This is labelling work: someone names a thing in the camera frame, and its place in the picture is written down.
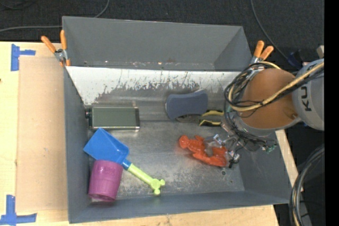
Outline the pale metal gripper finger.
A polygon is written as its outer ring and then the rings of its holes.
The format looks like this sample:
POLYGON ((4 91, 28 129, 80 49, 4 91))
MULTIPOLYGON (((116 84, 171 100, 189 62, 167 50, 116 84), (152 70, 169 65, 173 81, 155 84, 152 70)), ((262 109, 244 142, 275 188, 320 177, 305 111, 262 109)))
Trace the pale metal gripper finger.
POLYGON ((209 147, 225 147, 226 146, 227 137, 220 134, 215 134, 213 136, 206 138, 206 145, 209 147))
POLYGON ((219 160, 225 161, 235 161, 237 159, 237 155, 234 151, 229 151, 225 147, 217 148, 212 147, 212 156, 216 157, 219 160))

